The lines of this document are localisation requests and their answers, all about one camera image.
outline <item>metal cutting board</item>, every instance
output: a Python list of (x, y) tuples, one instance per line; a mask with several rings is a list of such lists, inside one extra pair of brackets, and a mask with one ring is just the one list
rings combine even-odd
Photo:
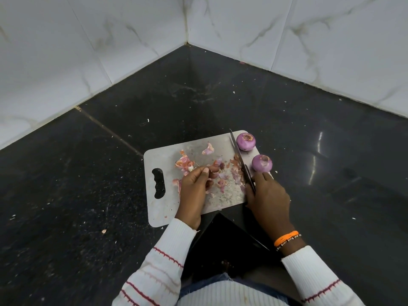
[[(237, 138), (239, 134), (245, 132), (241, 130), (235, 131), (233, 134)], [(202, 151), (207, 148), (207, 142), (210, 142), (214, 147), (214, 153), (204, 155)], [(149, 224), (153, 227), (169, 224), (176, 215), (180, 198), (177, 186), (173, 185), (173, 179), (181, 179), (183, 177), (181, 170), (175, 167), (175, 162), (181, 157), (181, 150), (185, 151), (191, 161), (194, 160), (200, 166), (212, 164), (219, 157), (222, 157), (223, 162), (227, 165), (230, 159), (234, 158), (235, 154), (229, 133), (146, 151), (143, 158), (146, 178), (147, 213)], [(259, 154), (256, 147), (251, 151), (241, 151), (241, 153), (244, 163), (249, 168), (251, 167), (252, 158)], [(232, 178), (231, 166), (229, 169), (225, 168), (224, 170), (224, 173), (229, 176), (224, 193), (221, 193), (220, 188), (214, 185), (210, 190), (214, 197), (209, 194), (206, 195), (206, 201), (201, 214), (221, 210), (244, 202), (245, 195), (240, 186), (235, 184)], [(165, 195), (160, 199), (155, 198), (156, 182), (152, 170), (156, 168), (163, 171), (164, 187), (166, 189)]]

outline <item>white sweater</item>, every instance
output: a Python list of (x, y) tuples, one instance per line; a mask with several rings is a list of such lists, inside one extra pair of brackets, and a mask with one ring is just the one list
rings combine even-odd
[[(197, 231), (173, 219), (142, 266), (123, 285), (112, 305), (287, 305), (234, 281), (220, 281), (180, 300), (180, 278)], [(282, 259), (305, 305), (363, 305), (310, 246)]]

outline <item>orange thread wristband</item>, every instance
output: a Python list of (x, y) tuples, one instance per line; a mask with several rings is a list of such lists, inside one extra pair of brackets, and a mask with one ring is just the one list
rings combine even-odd
[(285, 235), (279, 237), (279, 238), (273, 243), (273, 245), (274, 245), (275, 247), (278, 247), (280, 244), (282, 244), (283, 242), (287, 241), (289, 238), (291, 238), (291, 237), (293, 237), (293, 236), (296, 236), (296, 235), (299, 235), (299, 232), (298, 232), (298, 231), (292, 231), (292, 232), (290, 232), (290, 233), (288, 233), (288, 234), (285, 234)]

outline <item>wall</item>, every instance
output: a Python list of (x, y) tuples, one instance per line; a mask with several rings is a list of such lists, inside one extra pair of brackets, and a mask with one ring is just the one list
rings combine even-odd
[(185, 41), (182, 0), (0, 0), (0, 149)]
[(408, 0), (190, 0), (188, 41), (408, 117)]

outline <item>purple onion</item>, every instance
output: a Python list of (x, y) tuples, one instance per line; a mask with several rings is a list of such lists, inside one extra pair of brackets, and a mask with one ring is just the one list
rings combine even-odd
[(272, 160), (264, 154), (258, 154), (252, 159), (252, 168), (257, 172), (269, 172), (272, 169)]
[(256, 140), (252, 134), (241, 133), (237, 137), (238, 148), (243, 151), (250, 151), (255, 147)]

